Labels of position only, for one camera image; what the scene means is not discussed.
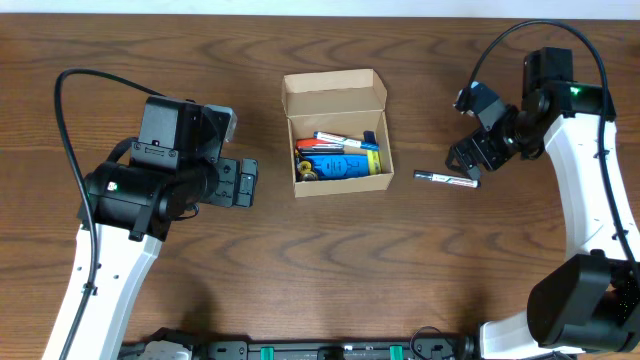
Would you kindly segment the blue whiteboard marker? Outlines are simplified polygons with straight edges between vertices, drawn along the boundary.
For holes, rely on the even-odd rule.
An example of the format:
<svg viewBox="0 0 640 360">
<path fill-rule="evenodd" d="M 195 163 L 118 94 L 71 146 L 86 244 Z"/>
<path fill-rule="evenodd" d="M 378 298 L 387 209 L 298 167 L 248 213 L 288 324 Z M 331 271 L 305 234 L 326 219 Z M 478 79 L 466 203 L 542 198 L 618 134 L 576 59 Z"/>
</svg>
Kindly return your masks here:
<svg viewBox="0 0 640 360">
<path fill-rule="evenodd" d="M 326 141 L 333 144 L 339 144 L 342 146 L 348 146 L 353 148 L 360 148 L 367 151 L 378 151 L 379 146 L 374 143 L 364 142 L 360 140 L 355 140 L 343 136 L 338 136 L 335 134 L 330 134 L 326 132 L 316 131 L 314 133 L 314 137 L 318 140 Z"/>
</svg>

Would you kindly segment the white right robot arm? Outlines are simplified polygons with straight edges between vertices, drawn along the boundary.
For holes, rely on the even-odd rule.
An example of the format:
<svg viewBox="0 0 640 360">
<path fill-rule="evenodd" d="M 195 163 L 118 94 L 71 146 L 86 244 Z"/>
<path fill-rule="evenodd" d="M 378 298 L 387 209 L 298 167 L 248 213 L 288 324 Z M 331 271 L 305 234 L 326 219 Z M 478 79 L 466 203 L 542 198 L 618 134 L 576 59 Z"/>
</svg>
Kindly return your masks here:
<svg viewBox="0 0 640 360">
<path fill-rule="evenodd" d="M 515 155 L 548 154 L 566 227 L 566 261 L 530 292 L 525 311 L 480 327 L 482 359 L 551 359 L 630 352 L 639 343 L 639 286 L 619 237 L 634 255 L 639 230 L 615 149 L 616 112 L 596 85 L 573 78 L 572 53 L 543 47 L 524 59 L 522 105 L 483 83 L 459 110 L 480 126 L 452 145 L 449 169 L 477 180 Z"/>
</svg>

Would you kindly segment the cardboard box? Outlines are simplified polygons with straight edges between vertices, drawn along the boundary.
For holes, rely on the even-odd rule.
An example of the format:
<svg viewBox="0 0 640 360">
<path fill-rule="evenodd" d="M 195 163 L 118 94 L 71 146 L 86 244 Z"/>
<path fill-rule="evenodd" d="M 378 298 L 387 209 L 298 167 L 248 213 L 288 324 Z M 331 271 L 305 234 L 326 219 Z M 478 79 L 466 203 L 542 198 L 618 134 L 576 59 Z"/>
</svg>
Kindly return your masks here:
<svg viewBox="0 0 640 360">
<path fill-rule="evenodd" d="M 385 105 L 387 90 L 372 69 L 292 74 L 283 78 L 282 103 L 289 145 L 316 131 L 362 140 L 375 134 L 381 171 L 345 180 L 302 181 L 293 176 L 297 198 L 385 190 L 394 176 Z"/>
</svg>

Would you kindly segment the black whiteboard marker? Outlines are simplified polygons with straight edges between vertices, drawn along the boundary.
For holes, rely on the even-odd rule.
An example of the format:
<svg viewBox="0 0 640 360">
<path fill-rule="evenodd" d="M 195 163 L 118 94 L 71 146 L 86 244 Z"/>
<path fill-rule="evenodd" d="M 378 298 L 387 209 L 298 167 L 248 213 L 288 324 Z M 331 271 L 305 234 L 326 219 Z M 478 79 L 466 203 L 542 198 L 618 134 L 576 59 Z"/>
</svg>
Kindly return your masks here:
<svg viewBox="0 0 640 360">
<path fill-rule="evenodd" d="M 480 187 L 480 182 L 478 180 L 471 180 L 463 177 L 444 175 L 444 174 L 438 174 L 438 173 L 426 172 L 426 171 L 420 171 L 420 170 L 415 170 L 413 177 L 415 179 L 421 179 L 421 180 L 427 180 L 431 182 L 444 183 L 444 184 L 463 186 L 463 187 L 469 187 L 469 188 Z"/>
</svg>

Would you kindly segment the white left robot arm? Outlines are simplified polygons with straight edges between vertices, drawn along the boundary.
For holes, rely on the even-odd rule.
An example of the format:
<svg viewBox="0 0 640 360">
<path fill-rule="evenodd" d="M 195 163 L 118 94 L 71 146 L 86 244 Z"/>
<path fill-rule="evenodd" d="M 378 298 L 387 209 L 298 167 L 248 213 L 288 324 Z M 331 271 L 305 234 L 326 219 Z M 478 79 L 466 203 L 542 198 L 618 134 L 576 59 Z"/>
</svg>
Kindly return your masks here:
<svg viewBox="0 0 640 360">
<path fill-rule="evenodd" d="M 221 157 L 235 131 L 229 107 L 147 99 L 138 136 L 84 179 L 74 268 L 43 354 L 114 359 L 142 283 L 174 222 L 201 205 L 249 208 L 258 164 Z"/>
</svg>

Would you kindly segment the yellow highlighter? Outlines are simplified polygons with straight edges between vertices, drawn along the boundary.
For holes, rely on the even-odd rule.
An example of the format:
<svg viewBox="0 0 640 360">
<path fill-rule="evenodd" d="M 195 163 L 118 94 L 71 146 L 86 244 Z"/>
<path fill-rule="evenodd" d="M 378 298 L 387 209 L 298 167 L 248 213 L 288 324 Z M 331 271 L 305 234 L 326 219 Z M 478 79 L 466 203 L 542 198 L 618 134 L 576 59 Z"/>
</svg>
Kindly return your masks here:
<svg viewBox="0 0 640 360">
<path fill-rule="evenodd" d="M 376 137 L 373 131 L 363 132 L 364 141 L 376 145 Z M 377 150 L 367 151 L 368 168 L 370 175 L 377 175 L 382 173 L 381 162 L 379 158 L 379 152 Z"/>
</svg>

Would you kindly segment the correction tape dispenser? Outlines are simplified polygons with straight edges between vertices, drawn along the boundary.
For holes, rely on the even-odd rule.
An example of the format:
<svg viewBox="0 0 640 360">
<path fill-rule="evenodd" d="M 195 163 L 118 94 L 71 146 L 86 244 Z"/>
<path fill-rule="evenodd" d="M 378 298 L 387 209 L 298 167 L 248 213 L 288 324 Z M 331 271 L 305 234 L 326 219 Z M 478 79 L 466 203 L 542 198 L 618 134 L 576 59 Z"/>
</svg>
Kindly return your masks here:
<svg viewBox="0 0 640 360">
<path fill-rule="evenodd" d="M 296 165 L 298 180 L 300 182 L 317 181 L 317 173 L 313 170 L 313 164 L 308 160 L 301 160 Z"/>
</svg>

